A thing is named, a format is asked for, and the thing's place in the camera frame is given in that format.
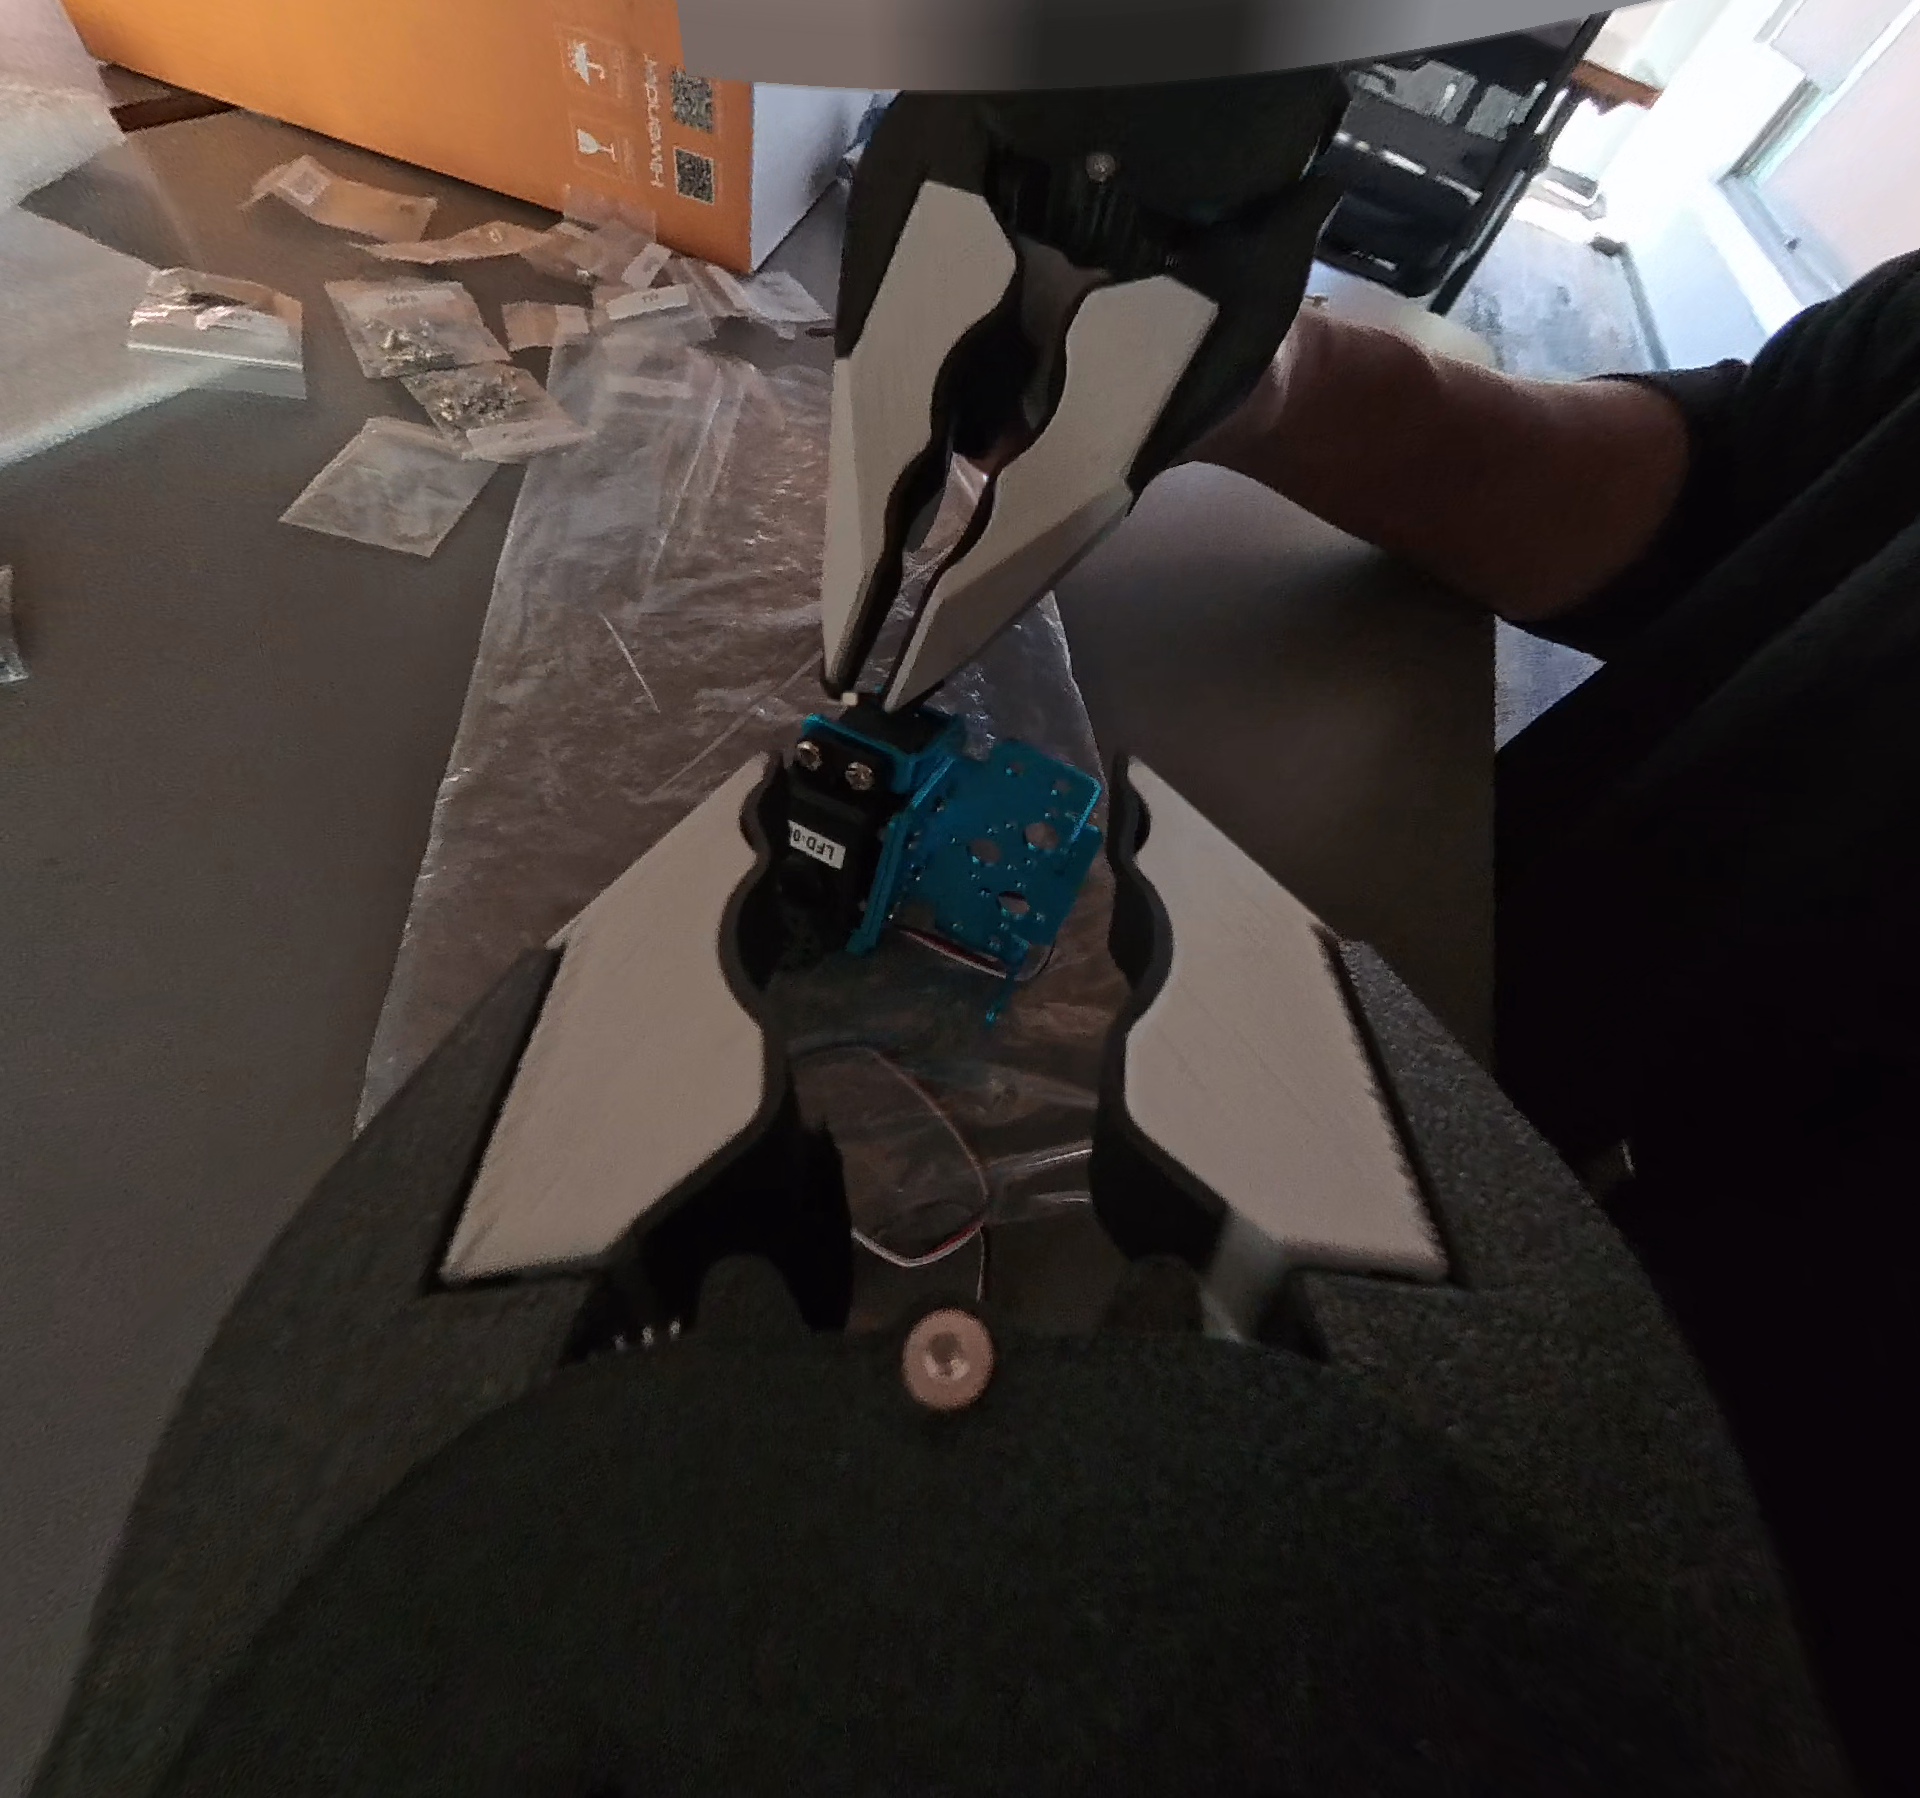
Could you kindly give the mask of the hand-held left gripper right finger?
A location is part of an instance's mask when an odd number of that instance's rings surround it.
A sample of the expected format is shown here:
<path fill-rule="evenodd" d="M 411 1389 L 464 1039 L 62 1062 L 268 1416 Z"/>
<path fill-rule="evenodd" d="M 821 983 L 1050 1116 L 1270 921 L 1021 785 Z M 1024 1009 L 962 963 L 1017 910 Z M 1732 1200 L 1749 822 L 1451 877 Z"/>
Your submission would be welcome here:
<path fill-rule="evenodd" d="M 1114 772 L 1102 1226 L 1207 1331 L 1273 1341 L 1304 1276 L 1450 1281 L 1332 930 L 1138 756 Z"/>

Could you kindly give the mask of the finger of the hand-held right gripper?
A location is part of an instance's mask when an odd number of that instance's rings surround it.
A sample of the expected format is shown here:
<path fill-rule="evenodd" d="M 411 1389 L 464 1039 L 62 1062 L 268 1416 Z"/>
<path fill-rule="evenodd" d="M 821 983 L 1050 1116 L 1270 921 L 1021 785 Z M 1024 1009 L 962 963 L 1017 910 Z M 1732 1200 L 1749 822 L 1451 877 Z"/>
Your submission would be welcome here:
<path fill-rule="evenodd" d="M 821 678 L 852 692 L 900 594 L 906 547 L 941 497 L 944 372 L 1009 296 L 1015 250 L 989 202 L 925 181 L 852 347 L 829 372 Z"/>
<path fill-rule="evenodd" d="M 971 664 L 1128 515 L 1132 470 L 1216 317 L 1176 279 L 1109 282 L 1077 300 L 1060 399 L 997 469 L 971 544 L 925 588 L 891 671 L 893 710 Z"/>

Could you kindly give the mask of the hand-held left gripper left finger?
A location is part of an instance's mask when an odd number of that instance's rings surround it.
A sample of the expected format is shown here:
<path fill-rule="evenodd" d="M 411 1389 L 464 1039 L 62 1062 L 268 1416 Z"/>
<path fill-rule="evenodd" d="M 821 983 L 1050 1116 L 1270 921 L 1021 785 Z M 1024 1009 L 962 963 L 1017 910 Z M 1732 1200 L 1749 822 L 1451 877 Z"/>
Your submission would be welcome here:
<path fill-rule="evenodd" d="M 776 1124 L 783 1065 L 743 945 L 776 780 L 773 755 L 748 759 L 556 934 L 443 1286 L 608 1264 Z"/>

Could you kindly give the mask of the black servo with blue bracket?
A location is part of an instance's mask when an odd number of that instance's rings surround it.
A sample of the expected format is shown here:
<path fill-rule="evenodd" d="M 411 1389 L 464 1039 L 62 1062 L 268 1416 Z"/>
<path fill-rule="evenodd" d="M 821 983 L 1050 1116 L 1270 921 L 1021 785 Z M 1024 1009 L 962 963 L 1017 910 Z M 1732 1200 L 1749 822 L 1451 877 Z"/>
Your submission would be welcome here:
<path fill-rule="evenodd" d="M 983 1020 L 1044 968 L 1102 846 L 1104 787 L 919 705 L 809 712 L 785 755 L 780 965 L 865 958 L 890 934 L 988 974 Z"/>

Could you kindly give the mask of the black metal chair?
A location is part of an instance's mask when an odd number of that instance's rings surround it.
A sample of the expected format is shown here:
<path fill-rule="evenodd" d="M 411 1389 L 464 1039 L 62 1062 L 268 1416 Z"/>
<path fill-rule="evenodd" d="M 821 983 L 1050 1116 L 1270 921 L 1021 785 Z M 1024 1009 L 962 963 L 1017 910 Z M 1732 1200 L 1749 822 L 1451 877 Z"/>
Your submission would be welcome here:
<path fill-rule="evenodd" d="M 1579 102 L 1606 12 L 1354 62 L 1314 261 L 1446 313 Z"/>

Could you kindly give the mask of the large clear plastic bag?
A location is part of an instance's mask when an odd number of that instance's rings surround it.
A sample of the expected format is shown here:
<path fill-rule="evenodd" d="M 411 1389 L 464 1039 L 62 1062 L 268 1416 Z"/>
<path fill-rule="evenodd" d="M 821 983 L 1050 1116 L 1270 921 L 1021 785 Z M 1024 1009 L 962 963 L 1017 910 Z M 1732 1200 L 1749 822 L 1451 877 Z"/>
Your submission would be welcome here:
<path fill-rule="evenodd" d="M 826 708 L 829 382 L 800 356 L 628 331 L 549 363 L 588 442 L 523 469 L 355 1126 L 514 958 Z M 1008 1228 L 1092 1219 L 1109 910 L 1097 858 L 995 1023 L 989 974 L 897 932 L 778 973 L 767 1000 L 800 1108 L 842 1153 L 861 1264 L 973 1291 L 1012 1281 Z"/>

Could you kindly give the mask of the pile of small screw bags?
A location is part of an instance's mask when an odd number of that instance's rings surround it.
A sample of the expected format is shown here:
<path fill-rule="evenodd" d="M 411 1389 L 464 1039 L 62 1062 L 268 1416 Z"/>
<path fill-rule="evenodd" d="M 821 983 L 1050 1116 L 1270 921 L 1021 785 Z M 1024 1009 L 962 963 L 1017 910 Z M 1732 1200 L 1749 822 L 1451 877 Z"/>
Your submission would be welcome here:
<path fill-rule="evenodd" d="M 584 356 L 628 328 L 677 348 L 728 323 L 782 338 L 828 323 L 795 279 L 674 252 L 638 202 L 581 186 L 549 227 L 485 223 L 414 241 L 371 228 L 423 220 L 427 204 L 350 185 L 311 157 L 265 173 L 250 200 L 350 232 L 381 266 L 329 281 L 326 299 L 359 375 L 399 389 L 415 413 L 368 418 L 282 525 L 407 559 L 433 556 L 501 469 L 588 442 L 588 415 L 566 410 L 523 359 Z"/>

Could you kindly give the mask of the orange cardboard box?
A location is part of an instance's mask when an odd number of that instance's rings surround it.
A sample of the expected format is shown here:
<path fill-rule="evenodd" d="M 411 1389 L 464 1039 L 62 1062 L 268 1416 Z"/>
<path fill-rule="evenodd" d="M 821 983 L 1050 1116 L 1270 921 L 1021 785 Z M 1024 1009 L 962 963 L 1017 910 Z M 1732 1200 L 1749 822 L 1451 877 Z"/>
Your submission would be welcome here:
<path fill-rule="evenodd" d="M 712 77 L 675 0 L 62 0 L 97 59 L 521 202 L 636 207 L 753 273 L 873 94 Z"/>

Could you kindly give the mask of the bright window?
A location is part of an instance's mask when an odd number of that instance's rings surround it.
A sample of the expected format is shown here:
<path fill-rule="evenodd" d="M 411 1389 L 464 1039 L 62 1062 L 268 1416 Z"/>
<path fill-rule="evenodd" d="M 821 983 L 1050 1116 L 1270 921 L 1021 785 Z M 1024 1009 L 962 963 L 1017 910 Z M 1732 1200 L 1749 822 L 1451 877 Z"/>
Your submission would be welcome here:
<path fill-rule="evenodd" d="M 1917 244 L 1917 0 L 1634 6 L 1652 107 L 1595 171 L 1667 364 L 1749 354 Z"/>

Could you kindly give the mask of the small bag with black parts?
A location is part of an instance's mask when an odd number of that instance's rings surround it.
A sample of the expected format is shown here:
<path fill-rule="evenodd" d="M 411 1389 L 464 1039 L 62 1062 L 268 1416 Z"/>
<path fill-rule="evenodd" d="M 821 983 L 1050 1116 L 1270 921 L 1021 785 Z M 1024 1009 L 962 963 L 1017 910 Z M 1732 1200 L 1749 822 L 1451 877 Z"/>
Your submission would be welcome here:
<path fill-rule="evenodd" d="M 303 364 L 302 304 L 247 279 L 161 269 L 146 279 L 125 328 L 146 354 L 294 372 Z"/>

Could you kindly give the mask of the white foam sheet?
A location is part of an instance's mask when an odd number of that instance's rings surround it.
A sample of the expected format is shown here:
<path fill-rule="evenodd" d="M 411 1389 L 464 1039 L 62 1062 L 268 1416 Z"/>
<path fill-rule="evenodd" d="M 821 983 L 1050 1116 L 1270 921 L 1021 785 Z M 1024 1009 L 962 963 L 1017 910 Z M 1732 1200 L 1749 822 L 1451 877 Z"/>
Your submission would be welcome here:
<path fill-rule="evenodd" d="M 4 465 L 185 392 L 306 396 L 303 364 L 257 370 L 127 347 L 152 273 L 218 277 L 188 252 L 62 2 L 2 0 Z"/>

